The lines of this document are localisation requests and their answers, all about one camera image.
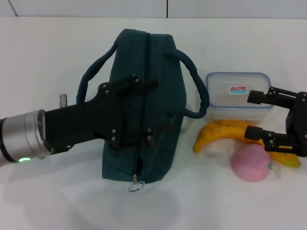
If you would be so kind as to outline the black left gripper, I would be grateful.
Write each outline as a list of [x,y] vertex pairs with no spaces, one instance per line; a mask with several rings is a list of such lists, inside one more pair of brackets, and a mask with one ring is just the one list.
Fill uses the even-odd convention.
[[174,120],[143,124],[136,131],[128,130],[124,108],[118,94],[148,92],[158,88],[158,79],[140,80],[136,74],[103,83],[96,96],[84,103],[45,113],[46,141],[53,154],[66,152],[68,146],[93,139],[110,141],[113,149],[154,145],[160,137],[177,130]]

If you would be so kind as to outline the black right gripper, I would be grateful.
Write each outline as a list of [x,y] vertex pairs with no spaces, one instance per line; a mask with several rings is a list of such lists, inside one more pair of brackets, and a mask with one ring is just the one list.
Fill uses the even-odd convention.
[[286,133],[275,133],[257,126],[248,126],[244,137],[260,141],[268,152],[294,152],[299,157],[307,156],[307,93],[291,92],[270,87],[265,94],[251,90],[248,103],[270,104],[289,108],[286,118]]

